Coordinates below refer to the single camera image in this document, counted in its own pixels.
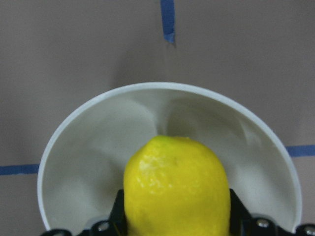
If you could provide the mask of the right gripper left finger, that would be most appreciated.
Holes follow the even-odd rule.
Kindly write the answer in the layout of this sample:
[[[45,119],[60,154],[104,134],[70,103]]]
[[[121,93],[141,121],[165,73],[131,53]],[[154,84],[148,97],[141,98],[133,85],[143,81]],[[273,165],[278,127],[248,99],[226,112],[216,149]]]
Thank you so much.
[[[87,222],[77,236],[127,236],[124,191],[120,189],[108,217],[96,217]]]

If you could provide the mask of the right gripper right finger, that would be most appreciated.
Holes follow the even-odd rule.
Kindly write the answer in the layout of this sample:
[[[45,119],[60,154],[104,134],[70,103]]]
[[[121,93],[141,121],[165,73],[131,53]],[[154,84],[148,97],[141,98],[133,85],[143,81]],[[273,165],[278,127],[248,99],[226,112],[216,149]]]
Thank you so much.
[[[229,232],[231,236],[313,236],[314,224],[302,224],[293,232],[287,231],[273,220],[259,214],[250,214],[233,189],[230,189],[231,213]]]

